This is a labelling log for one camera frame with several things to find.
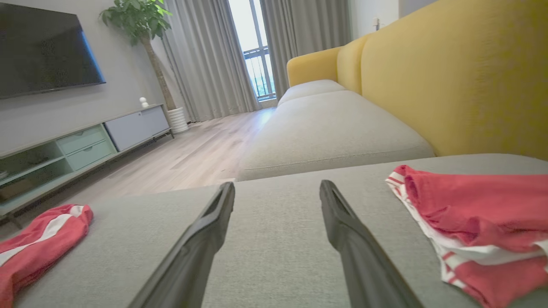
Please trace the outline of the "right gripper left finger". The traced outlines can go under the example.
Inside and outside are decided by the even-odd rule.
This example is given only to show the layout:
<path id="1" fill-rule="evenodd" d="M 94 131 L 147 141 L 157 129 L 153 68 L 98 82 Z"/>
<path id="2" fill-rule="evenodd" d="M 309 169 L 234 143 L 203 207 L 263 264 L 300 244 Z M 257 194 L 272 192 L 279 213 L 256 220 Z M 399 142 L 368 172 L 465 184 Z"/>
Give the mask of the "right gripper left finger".
<path id="1" fill-rule="evenodd" d="M 214 256 L 225 242 L 235 187 L 223 183 L 130 303 L 131 308 L 199 308 Z"/>

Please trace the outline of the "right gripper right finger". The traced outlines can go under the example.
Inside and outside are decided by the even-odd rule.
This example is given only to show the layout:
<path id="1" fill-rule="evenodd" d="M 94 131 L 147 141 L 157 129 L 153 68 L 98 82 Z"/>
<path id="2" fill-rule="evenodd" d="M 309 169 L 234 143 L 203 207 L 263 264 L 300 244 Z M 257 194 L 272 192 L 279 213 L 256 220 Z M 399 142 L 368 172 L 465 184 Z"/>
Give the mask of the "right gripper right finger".
<path id="1" fill-rule="evenodd" d="M 319 196 L 328 240 L 340 254 L 351 306 L 421 308 L 416 294 L 337 186 L 322 180 Z"/>

